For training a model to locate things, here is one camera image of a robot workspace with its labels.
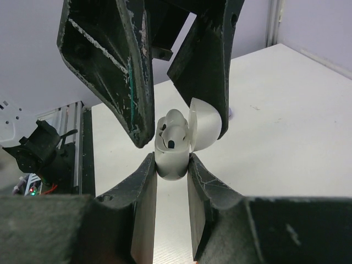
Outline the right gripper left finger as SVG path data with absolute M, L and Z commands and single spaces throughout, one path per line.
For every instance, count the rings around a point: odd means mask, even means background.
M 152 263 L 155 155 L 98 197 L 1 197 L 1 263 Z

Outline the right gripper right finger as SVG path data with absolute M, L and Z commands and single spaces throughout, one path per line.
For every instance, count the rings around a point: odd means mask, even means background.
M 187 184 L 198 263 L 351 263 L 350 198 L 244 196 L 194 154 Z

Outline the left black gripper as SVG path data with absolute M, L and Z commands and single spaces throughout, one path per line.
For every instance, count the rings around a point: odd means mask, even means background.
M 168 61 L 189 14 L 195 14 L 167 75 L 187 105 L 198 98 L 218 111 L 223 136 L 229 123 L 232 47 L 243 5 L 242 0 L 64 1 L 57 47 L 65 65 L 141 149 L 155 133 L 149 20 L 152 56 Z

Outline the white earbud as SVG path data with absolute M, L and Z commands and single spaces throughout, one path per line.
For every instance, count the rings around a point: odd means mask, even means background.
M 164 117 L 159 119 L 157 129 L 164 131 L 166 128 L 175 125 L 184 127 L 187 125 L 187 121 L 179 110 L 171 109 Z
M 171 126 L 162 131 L 161 137 L 167 149 L 181 150 L 187 147 L 186 131 L 181 126 Z

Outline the white earbud charging case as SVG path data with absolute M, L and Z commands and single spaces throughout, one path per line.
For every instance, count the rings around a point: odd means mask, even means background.
M 189 117 L 171 109 L 157 122 L 155 162 L 157 174 L 169 181 L 184 177 L 190 154 L 210 147 L 218 140 L 222 118 L 214 106 L 192 98 Z

